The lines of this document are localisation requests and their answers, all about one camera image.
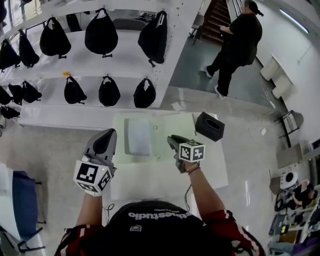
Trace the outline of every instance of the seated person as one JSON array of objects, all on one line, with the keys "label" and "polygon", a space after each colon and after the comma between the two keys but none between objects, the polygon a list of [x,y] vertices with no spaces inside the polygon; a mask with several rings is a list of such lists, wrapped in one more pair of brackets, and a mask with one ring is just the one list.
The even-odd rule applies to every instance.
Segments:
[{"label": "seated person", "polygon": [[308,179],[301,180],[298,187],[293,191],[294,194],[290,197],[290,200],[285,204],[286,208],[291,210],[297,207],[306,208],[313,199],[318,196],[318,191],[314,190],[314,186]]}]

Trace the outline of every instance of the tiled floor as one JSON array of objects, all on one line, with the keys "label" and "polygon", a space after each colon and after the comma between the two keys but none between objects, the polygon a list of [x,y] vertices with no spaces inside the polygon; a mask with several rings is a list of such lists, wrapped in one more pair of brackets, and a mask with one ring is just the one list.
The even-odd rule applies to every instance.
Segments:
[{"label": "tiled floor", "polygon": [[[216,94],[183,90],[187,111],[216,113],[225,123],[222,147],[229,186],[217,189],[225,206],[233,211],[238,222],[266,247],[268,231],[274,216],[270,174],[277,172],[276,151],[282,147],[278,139],[280,127],[273,123],[269,108]],[[176,87],[169,87],[162,109],[172,110],[179,101]],[[64,233],[75,225],[84,193],[74,184],[76,160],[95,131],[26,126],[8,122],[0,138],[0,162],[14,170],[25,170],[43,182],[39,191],[47,224],[40,233],[46,250],[27,255],[52,256]],[[108,193],[104,205],[111,201]],[[184,207],[182,198],[165,198]],[[113,201],[115,209],[126,202]]]},{"label": "tiled floor", "polygon": [[[174,70],[170,86],[215,94],[214,87],[218,84],[219,72],[216,72],[213,78],[209,79],[204,72],[199,70],[203,66],[211,65],[220,50],[221,46],[218,44],[198,40],[193,45],[193,39],[188,39]],[[261,81],[261,68],[256,60],[252,65],[239,67],[232,75],[228,96],[269,108],[270,103],[262,98],[265,96],[263,86],[276,107],[283,108],[281,102],[275,99],[271,93],[272,85],[263,79]]]}]

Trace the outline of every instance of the black pants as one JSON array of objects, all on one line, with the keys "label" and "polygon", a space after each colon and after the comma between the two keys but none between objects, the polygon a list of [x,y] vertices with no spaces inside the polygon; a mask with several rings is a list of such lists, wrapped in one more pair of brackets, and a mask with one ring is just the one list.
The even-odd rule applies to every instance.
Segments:
[{"label": "black pants", "polygon": [[220,70],[217,89],[221,95],[228,96],[231,76],[238,67],[240,67],[239,64],[228,61],[221,51],[216,56],[212,65],[206,67],[211,76],[213,76],[216,71]]}]

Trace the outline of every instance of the white sneaker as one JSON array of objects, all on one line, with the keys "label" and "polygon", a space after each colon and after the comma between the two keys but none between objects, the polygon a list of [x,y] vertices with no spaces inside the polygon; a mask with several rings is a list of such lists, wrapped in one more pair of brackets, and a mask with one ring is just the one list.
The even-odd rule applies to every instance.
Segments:
[{"label": "white sneaker", "polygon": [[206,76],[207,76],[208,78],[212,78],[212,75],[210,75],[209,72],[208,72],[208,70],[207,70],[207,66],[204,66],[204,67],[201,69],[201,71],[205,72],[205,73],[206,73]]},{"label": "white sneaker", "polygon": [[226,99],[226,96],[221,95],[221,93],[218,91],[218,85],[216,85],[216,86],[214,87],[214,91],[216,92],[216,94],[219,95],[219,98],[220,98],[221,100],[224,101],[224,100]]}]

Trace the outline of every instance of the red jacket sleeve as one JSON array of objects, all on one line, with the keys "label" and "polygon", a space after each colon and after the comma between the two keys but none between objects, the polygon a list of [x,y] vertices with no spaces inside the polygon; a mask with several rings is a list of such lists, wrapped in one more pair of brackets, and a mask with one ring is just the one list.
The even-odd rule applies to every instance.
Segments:
[{"label": "red jacket sleeve", "polygon": [[230,241],[233,255],[266,255],[261,244],[237,224],[232,212],[228,210],[212,212],[204,216],[203,221],[216,236]]}]

